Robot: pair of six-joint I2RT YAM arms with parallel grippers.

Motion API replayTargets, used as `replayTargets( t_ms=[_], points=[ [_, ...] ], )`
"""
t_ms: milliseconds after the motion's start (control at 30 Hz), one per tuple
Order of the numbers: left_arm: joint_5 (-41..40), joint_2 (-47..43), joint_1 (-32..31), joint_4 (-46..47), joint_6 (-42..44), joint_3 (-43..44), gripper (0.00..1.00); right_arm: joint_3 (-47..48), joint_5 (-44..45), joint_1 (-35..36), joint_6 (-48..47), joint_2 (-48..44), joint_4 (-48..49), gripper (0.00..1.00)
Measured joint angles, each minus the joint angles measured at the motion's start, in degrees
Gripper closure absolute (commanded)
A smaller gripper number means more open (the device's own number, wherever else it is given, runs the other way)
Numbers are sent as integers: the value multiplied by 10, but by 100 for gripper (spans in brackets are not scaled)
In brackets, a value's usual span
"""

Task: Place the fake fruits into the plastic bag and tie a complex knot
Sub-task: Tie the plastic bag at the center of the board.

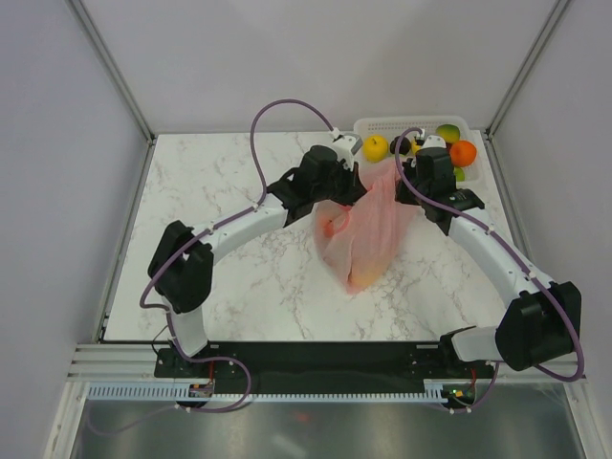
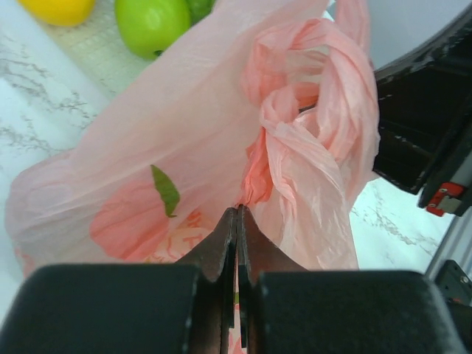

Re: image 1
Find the pink plastic bag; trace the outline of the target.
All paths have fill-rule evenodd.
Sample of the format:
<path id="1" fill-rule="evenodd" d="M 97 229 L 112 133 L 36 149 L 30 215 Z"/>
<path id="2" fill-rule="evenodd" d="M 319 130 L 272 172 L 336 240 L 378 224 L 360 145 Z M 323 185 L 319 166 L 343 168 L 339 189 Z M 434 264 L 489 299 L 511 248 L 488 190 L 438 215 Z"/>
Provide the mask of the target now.
<path id="1" fill-rule="evenodd" d="M 323 201 L 314 216 L 317 254 L 349 295 L 359 293 L 347 287 L 351 269 L 386 272 L 419 210 L 395 200 L 400 175 L 392 159 L 367 166 L 360 179 L 367 193 L 353 206 Z"/>

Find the yellow fake fruit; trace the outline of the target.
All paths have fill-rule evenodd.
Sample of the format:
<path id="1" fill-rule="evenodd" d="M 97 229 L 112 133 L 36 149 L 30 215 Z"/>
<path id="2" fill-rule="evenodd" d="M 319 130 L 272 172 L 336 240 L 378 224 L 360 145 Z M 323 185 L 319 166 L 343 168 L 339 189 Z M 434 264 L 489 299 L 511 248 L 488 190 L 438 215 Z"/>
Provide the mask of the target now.
<path id="1" fill-rule="evenodd" d="M 362 291 L 374 284 L 385 272 L 385 269 L 374 267 L 360 269 L 353 267 L 347 277 L 347 287 L 354 291 Z"/>

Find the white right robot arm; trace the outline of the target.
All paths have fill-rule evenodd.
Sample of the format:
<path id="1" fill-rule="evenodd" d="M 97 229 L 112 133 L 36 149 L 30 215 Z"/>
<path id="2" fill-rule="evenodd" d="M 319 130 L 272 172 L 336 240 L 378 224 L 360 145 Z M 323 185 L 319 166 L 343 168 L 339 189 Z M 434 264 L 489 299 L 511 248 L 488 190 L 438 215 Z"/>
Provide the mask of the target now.
<path id="1" fill-rule="evenodd" d="M 437 354 L 438 368 L 459 377 L 473 361 L 504 362 L 515 371 L 534 367 L 546 375 L 545 364 L 575 354 L 584 372 L 579 341 L 581 295 L 571 282 L 557 283 L 538 269 L 498 230 L 483 201 L 470 189 L 459 188 L 449 153 L 424 147 L 413 163 L 395 160 L 401 180 L 396 199 L 421 207 L 426 219 L 474 260 L 504 303 L 500 323 L 469 327 L 442 337 L 448 347 Z"/>

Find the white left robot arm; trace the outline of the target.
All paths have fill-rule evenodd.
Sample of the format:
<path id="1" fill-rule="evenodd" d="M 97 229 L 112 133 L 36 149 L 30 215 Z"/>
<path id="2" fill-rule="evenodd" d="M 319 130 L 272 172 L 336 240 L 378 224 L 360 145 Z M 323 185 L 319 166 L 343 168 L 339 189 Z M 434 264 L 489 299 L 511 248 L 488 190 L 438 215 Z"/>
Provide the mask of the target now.
<path id="1" fill-rule="evenodd" d="M 251 240 L 290 226 L 315 204 L 333 201 L 353 206 L 366 193 L 355 156 L 362 140 L 343 135 L 331 145 L 316 144 L 280 179 L 264 188 L 249 207 L 201 227 L 177 220 L 169 224 L 147 268 L 144 309 L 162 309 L 179 352 L 176 365 L 189 377 L 208 369 L 209 354 L 200 311 L 211 292 L 217 262 Z"/>

